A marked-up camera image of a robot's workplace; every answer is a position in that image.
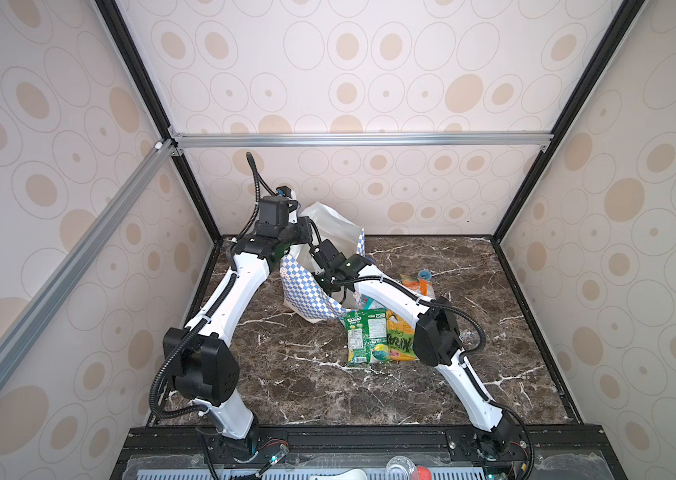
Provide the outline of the orange Fox's candy packet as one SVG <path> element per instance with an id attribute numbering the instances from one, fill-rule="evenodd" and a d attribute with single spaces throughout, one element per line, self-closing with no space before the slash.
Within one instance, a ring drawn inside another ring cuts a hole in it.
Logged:
<path id="1" fill-rule="evenodd" d="M 435 290 L 432 285 L 432 282 L 423 280 L 419 277 L 419 273 L 417 275 L 407 275 L 404 274 L 401 276 L 401 282 L 402 284 L 408 288 L 409 290 L 422 295 L 426 296 L 429 298 L 435 298 Z"/>

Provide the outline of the teal mint blossom packet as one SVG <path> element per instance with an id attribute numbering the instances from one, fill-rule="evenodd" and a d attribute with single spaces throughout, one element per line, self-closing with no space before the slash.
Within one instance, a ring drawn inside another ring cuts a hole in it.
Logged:
<path id="1" fill-rule="evenodd" d="M 372 310 L 375 308 L 375 300 L 371 297 L 362 295 L 360 297 L 359 305 L 362 310 Z"/>

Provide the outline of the green Fox's candy packet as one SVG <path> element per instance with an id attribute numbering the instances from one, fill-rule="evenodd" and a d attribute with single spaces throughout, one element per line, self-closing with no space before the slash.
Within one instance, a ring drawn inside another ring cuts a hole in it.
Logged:
<path id="1" fill-rule="evenodd" d="M 343 321 L 347 332 L 350 366 L 391 360 L 385 309 L 352 311 Z"/>

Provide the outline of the yellow green snack packet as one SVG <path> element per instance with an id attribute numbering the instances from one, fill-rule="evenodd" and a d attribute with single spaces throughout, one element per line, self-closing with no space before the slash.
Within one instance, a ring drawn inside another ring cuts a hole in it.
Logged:
<path id="1" fill-rule="evenodd" d="M 386 311 L 387 345 L 392 360 L 416 361 L 414 352 L 415 329 L 403 318 L 392 312 Z"/>

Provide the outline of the blue checkered paper bag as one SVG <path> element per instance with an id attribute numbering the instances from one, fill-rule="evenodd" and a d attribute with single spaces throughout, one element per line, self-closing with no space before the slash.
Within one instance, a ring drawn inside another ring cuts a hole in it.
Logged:
<path id="1" fill-rule="evenodd" d="M 337 210 L 315 202 L 303 209 L 301 215 L 313 220 L 322 239 L 330 240 L 346 258 L 366 253 L 364 229 Z M 280 278 L 287 307 L 311 323 L 341 319 L 348 312 L 360 308 L 358 296 L 351 291 L 348 291 L 345 300 L 342 293 L 326 293 L 314 278 L 318 269 L 307 244 L 293 247 L 281 260 Z"/>

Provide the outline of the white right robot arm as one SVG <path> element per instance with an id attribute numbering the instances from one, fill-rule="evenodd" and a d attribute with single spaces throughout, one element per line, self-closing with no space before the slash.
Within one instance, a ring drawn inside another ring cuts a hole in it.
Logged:
<path id="1" fill-rule="evenodd" d="M 464 406 L 482 457 L 497 460 L 519 447 L 525 452 L 524 471 L 531 470 L 535 452 L 525 423 L 492 397 L 470 362 L 469 355 L 482 351 L 487 338 L 469 314 L 444 297 L 408 289 L 363 255 L 345 256 L 327 239 L 311 246 L 309 253 L 318 265 L 316 281 L 325 292 L 346 289 L 378 300 L 413 328 L 415 355 L 445 378 Z"/>

